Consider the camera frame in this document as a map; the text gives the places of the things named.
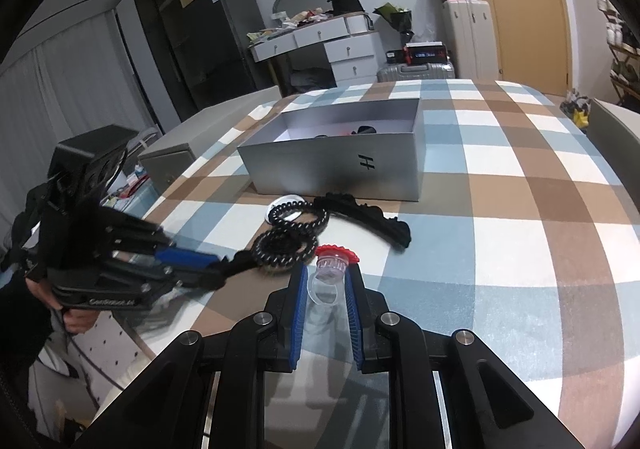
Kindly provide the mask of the person's left hand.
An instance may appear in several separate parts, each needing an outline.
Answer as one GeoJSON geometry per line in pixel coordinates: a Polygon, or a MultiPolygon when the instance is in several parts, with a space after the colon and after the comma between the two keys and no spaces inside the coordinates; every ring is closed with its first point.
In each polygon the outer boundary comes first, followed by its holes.
{"type": "MultiPolygon", "coordinates": [[[[51,291],[48,280],[34,281],[25,280],[29,292],[43,302],[49,308],[62,311],[63,306],[58,302],[51,291]]],[[[65,330],[70,334],[82,334],[88,332],[96,324],[100,315],[99,310],[93,309],[67,309],[62,313],[62,320],[65,330]]]]}

